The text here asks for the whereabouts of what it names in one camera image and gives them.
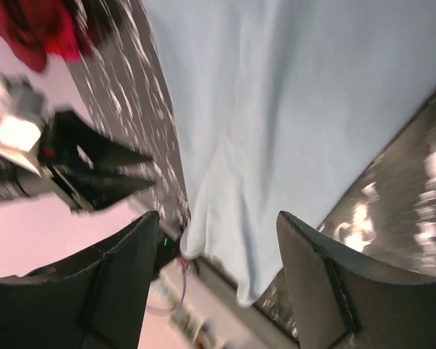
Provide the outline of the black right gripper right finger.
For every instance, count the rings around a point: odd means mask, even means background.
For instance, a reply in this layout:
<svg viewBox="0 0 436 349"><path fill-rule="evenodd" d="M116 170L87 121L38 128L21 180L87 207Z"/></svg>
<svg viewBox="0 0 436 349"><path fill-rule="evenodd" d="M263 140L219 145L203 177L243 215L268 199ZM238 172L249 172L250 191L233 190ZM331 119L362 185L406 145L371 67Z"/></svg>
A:
<svg viewBox="0 0 436 349"><path fill-rule="evenodd" d="M436 277L359 253L288 212L277 234L301 348L436 348Z"/></svg>

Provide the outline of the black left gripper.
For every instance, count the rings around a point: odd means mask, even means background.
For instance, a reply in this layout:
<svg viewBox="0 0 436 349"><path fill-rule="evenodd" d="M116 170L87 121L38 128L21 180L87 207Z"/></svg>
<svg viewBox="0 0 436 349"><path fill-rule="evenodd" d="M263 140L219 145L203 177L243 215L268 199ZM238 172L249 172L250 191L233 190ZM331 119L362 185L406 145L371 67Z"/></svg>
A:
<svg viewBox="0 0 436 349"><path fill-rule="evenodd" d="M72 211L102 211L155 185L150 178L96 170L150 163L150 154L100 134L74 111L46 120L38 154L41 176L0 156L0 204L53 193Z"/></svg>

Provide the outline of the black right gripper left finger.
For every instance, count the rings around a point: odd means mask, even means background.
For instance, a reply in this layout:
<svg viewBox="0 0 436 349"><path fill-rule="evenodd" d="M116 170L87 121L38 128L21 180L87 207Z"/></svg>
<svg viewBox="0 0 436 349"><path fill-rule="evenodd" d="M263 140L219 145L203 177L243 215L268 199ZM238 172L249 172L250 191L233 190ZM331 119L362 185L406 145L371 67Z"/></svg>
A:
<svg viewBox="0 0 436 349"><path fill-rule="evenodd" d="M136 348L158 237L150 211L63 260L0 278L0 348Z"/></svg>

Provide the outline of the light blue t shirt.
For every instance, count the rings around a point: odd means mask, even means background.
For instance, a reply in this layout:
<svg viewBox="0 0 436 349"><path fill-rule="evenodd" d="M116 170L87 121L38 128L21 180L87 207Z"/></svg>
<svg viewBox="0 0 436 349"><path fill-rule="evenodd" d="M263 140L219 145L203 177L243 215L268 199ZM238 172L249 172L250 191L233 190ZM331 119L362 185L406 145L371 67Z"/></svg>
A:
<svg viewBox="0 0 436 349"><path fill-rule="evenodd" d="M317 227L436 87L436 1L146 1L190 223L255 303L280 211Z"/></svg>

